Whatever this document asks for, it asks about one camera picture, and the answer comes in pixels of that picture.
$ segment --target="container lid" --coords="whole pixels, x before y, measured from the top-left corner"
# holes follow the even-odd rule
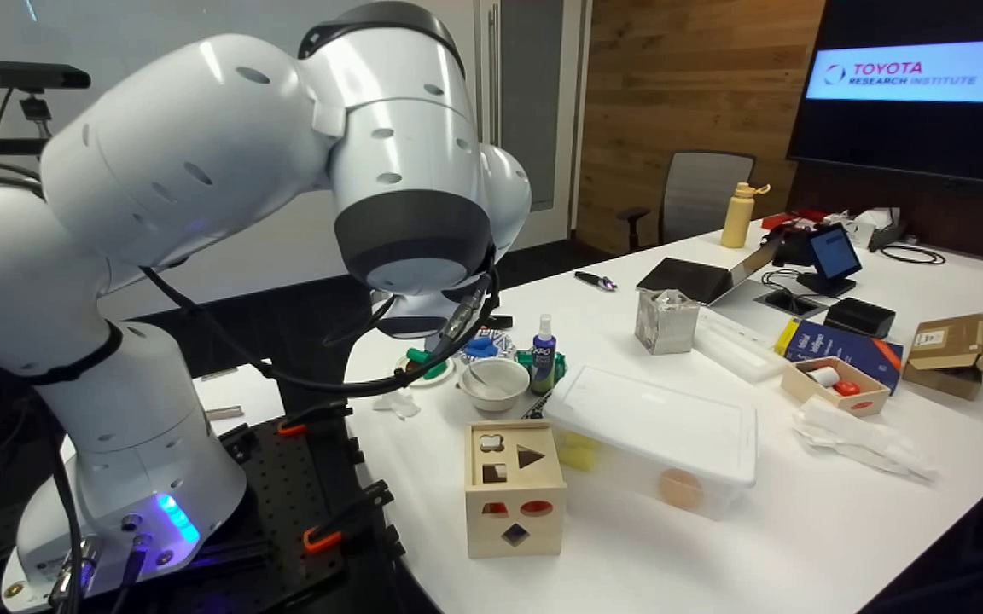
[[[661,468],[751,484],[758,418],[728,400],[661,388],[604,368],[575,368],[546,404],[553,426],[583,435]]]

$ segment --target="blue led light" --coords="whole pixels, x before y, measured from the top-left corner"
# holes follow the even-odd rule
[[[183,508],[179,506],[179,500],[157,496],[157,508],[160,508],[164,518],[179,529],[182,542],[199,542],[199,529],[192,526],[192,518],[183,516]]]

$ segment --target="door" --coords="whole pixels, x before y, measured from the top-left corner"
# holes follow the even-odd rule
[[[481,136],[532,182],[514,250],[559,242],[576,210],[590,0],[481,0],[481,23]]]

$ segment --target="white plastic container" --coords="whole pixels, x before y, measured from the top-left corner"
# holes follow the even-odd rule
[[[611,491],[724,516],[755,484],[758,418],[746,405],[575,368],[546,404],[559,463]]]

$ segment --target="yellow bottle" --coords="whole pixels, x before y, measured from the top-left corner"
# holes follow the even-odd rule
[[[773,193],[773,186],[762,186],[762,189],[751,189],[746,182],[734,186],[734,195],[728,203],[728,221],[724,221],[719,247],[728,247],[728,250],[745,247],[745,235],[746,235],[751,219],[755,219],[755,197],[769,195],[769,193]]]

